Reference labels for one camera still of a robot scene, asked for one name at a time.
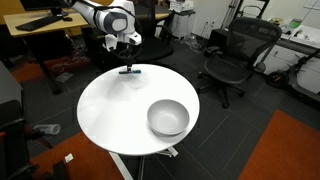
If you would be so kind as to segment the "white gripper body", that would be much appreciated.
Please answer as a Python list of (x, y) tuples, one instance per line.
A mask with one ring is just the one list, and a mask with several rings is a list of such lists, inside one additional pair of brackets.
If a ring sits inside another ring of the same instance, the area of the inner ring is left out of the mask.
[(107, 51), (115, 50), (119, 42), (131, 45), (140, 45), (142, 43), (142, 37), (137, 32), (118, 33), (117, 35), (107, 34), (104, 36), (104, 38), (104, 48)]

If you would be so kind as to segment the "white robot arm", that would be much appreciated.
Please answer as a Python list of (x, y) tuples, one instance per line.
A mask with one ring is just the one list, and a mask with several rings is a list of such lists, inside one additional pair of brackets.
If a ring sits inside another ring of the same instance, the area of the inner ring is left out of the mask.
[(105, 33), (103, 47), (114, 52), (119, 42), (138, 46), (143, 43), (142, 36), (136, 31), (134, 3), (130, 0), (113, 0), (104, 6), (92, 0), (63, 0), (93, 27)]

